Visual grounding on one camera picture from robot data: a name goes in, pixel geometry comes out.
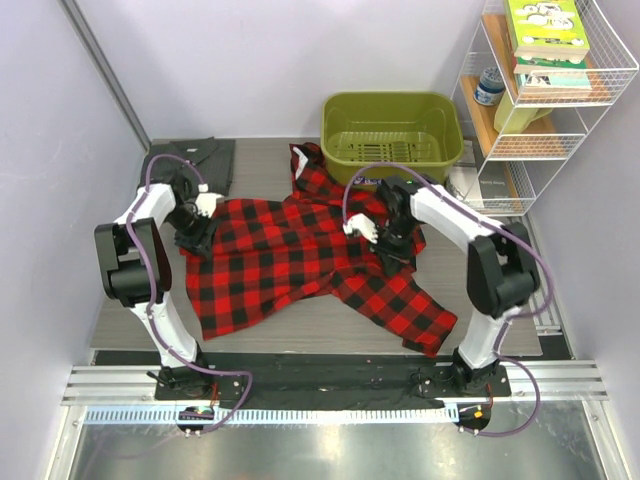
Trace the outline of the red black plaid shirt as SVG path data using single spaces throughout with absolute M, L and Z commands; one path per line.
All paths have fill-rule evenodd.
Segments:
M 292 144 L 292 192 L 282 201 L 217 206 L 212 257 L 186 253 L 185 286 L 206 340 L 253 327 L 289 305 L 333 295 L 402 340 L 437 354 L 457 317 L 414 280 L 415 261 L 387 275 L 362 238 L 343 231 L 342 185 L 318 145 Z

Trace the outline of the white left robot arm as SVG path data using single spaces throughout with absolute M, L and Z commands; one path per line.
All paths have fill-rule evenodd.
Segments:
M 172 298 L 172 270 L 159 227 L 170 224 L 181 249 L 209 259 L 217 228 L 213 214 L 222 199 L 205 183 L 152 182 L 137 189 L 125 213 L 94 230 L 106 295 L 138 317 L 160 355 L 160 370 L 151 378 L 193 399 L 211 391 L 213 375 Z

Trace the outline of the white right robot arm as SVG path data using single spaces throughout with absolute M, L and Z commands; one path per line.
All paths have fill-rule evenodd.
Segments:
M 467 258 L 466 292 L 473 305 L 465 337 L 454 350 L 451 380 L 472 395 L 497 375 L 499 350 L 511 321 L 540 286 L 528 230 L 480 215 L 439 185 L 420 186 L 398 176 L 384 179 L 376 195 L 389 217 L 372 237 L 371 250 L 389 274 L 410 262 L 412 236 L 434 227 Z

